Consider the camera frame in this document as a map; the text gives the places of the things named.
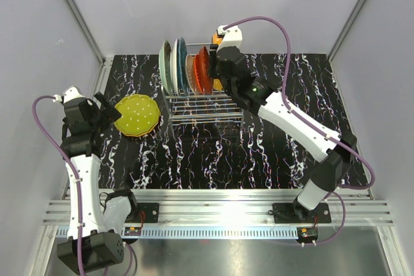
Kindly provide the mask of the yellow scalloped plate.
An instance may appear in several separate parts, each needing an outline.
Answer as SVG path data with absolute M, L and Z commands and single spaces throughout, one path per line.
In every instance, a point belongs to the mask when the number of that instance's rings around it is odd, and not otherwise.
M 222 40 L 216 33 L 212 36 L 212 44 L 220 45 Z M 215 78 L 213 80 L 213 90 L 222 91 L 222 89 L 221 81 Z

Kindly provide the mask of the dark red scalloped plate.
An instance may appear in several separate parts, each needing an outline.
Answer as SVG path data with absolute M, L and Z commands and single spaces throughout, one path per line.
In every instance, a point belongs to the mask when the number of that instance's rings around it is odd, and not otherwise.
M 213 88 L 213 80 L 209 76 L 210 57 L 208 49 L 202 47 L 199 51 L 199 80 L 203 94 L 210 95 Z

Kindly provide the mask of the red-orange scalloped plate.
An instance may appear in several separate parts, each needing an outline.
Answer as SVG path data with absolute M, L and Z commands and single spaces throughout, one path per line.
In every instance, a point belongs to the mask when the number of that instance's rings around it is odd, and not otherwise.
M 197 93 L 202 94 L 202 87 L 201 87 L 201 83 L 200 83 L 200 77 L 199 77 L 198 69 L 199 69 L 199 55 L 196 54 L 193 58 L 193 74 L 194 74 L 194 78 L 195 78 Z

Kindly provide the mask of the green scalloped plate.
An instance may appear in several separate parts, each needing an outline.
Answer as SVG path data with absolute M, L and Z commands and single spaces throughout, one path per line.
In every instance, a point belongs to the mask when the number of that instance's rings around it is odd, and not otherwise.
M 156 101 L 142 94 L 126 96 L 115 107 L 122 114 L 122 117 L 114 123 L 117 129 L 121 124 L 128 122 L 159 121 L 161 115 Z

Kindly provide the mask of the cream plate with dark patch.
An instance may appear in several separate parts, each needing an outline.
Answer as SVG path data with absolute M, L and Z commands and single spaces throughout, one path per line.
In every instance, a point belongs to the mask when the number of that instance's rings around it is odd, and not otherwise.
M 193 62 L 194 57 L 192 55 L 186 56 L 186 77 L 188 82 L 188 87 L 192 91 L 192 93 L 197 94 L 197 86 L 193 74 Z

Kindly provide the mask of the dark teal plate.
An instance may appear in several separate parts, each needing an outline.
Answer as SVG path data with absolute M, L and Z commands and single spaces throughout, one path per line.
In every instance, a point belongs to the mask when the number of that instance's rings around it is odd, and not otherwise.
M 184 95 L 188 95 L 188 82 L 186 77 L 187 48 L 183 37 L 178 38 L 177 43 L 177 78 L 178 84 Z

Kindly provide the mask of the white plate teal rim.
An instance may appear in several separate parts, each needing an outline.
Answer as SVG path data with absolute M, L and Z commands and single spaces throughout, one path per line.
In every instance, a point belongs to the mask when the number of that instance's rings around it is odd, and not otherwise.
M 173 84 L 173 89 L 175 92 L 175 95 L 179 95 L 179 83 L 178 83 L 178 39 L 175 40 L 173 44 L 173 48 L 171 50 L 171 61 L 170 61 L 170 74 L 171 74 L 171 80 Z

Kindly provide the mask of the light green flower plate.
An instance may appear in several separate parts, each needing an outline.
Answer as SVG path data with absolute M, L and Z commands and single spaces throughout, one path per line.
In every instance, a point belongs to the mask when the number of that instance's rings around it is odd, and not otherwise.
M 162 86 L 168 95 L 173 95 L 173 85 L 171 81 L 170 72 L 170 54 L 171 46 L 168 40 L 165 40 L 158 53 L 158 69 L 160 72 L 160 78 Z

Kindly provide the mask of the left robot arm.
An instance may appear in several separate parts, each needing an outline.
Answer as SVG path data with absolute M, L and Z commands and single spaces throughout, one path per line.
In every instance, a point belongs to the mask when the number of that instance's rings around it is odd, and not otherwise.
M 121 236 L 124 223 L 139 215 L 139 206 L 128 189 L 108 194 L 101 205 L 101 133 L 121 114 L 101 93 L 95 97 L 92 100 L 77 87 L 70 87 L 61 98 L 65 117 L 58 150 L 69 176 L 71 219 L 67 241 L 58 245 L 58 258 L 77 275 L 120 264 L 125 252 Z

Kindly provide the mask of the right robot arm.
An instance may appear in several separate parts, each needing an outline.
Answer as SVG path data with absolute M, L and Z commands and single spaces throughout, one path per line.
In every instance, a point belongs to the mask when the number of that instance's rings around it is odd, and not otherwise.
M 356 137 L 325 127 L 301 109 L 270 81 L 252 75 L 245 55 L 237 47 L 210 49 L 210 76 L 218 79 L 236 105 L 272 123 L 291 136 L 317 161 L 309 180 L 282 216 L 308 222 L 320 202 L 332 193 L 355 160 Z

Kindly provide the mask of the bottom orange-yellow scalloped plate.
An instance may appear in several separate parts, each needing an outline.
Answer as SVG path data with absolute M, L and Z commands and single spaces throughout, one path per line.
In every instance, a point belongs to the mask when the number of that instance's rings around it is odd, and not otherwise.
M 135 121 L 121 124 L 118 130 L 125 136 L 141 137 L 149 134 L 157 125 L 159 121 Z

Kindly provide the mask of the left controller board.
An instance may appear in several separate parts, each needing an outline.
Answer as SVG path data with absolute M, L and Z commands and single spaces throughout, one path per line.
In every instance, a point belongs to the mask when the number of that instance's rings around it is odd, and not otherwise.
M 141 236 L 142 229 L 136 227 L 126 227 L 124 230 L 125 236 Z

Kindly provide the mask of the controller board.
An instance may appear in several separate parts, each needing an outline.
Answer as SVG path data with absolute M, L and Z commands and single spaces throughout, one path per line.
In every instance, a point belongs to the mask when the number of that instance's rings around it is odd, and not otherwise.
M 125 236 L 141 236 L 142 229 L 136 227 L 126 227 L 124 230 Z
M 317 240 L 318 239 L 318 228 L 317 227 L 299 228 L 298 237 L 301 239 Z

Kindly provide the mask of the right controller board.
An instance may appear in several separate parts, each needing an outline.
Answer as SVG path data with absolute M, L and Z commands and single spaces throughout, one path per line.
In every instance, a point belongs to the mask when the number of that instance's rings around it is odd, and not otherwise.
M 301 239 L 317 240 L 318 239 L 318 228 L 317 227 L 299 228 L 298 237 Z

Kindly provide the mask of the right aluminium frame post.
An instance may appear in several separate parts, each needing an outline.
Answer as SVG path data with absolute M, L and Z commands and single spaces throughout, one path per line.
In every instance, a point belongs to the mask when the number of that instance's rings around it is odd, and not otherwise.
M 356 3 L 354 4 L 348 18 L 346 19 L 340 33 L 338 34 L 338 37 L 336 38 L 332 49 L 328 53 L 328 60 L 330 62 L 334 60 L 335 56 L 339 52 L 340 48 L 343 45 L 343 42 L 345 41 L 347 35 L 350 33 L 353 25 L 355 24 L 358 16 L 360 15 L 367 2 L 368 0 L 356 0 Z

